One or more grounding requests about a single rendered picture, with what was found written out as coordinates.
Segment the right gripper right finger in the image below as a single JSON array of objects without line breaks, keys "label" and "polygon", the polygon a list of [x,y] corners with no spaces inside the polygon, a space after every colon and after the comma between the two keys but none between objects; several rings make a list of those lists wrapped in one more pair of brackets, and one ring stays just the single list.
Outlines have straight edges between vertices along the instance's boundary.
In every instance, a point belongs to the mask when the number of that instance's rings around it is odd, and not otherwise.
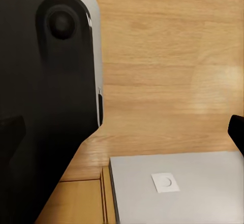
[{"label": "right gripper right finger", "polygon": [[244,117],[232,115],[228,133],[244,156]]}]

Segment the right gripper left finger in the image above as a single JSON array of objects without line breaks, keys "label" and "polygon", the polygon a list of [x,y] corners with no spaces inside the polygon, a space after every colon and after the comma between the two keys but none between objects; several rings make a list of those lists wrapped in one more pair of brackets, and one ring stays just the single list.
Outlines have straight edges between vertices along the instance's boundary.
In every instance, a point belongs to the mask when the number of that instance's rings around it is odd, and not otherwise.
[{"label": "right gripper left finger", "polygon": [[26,135],[21,115],[0,121],[0,176]]}]

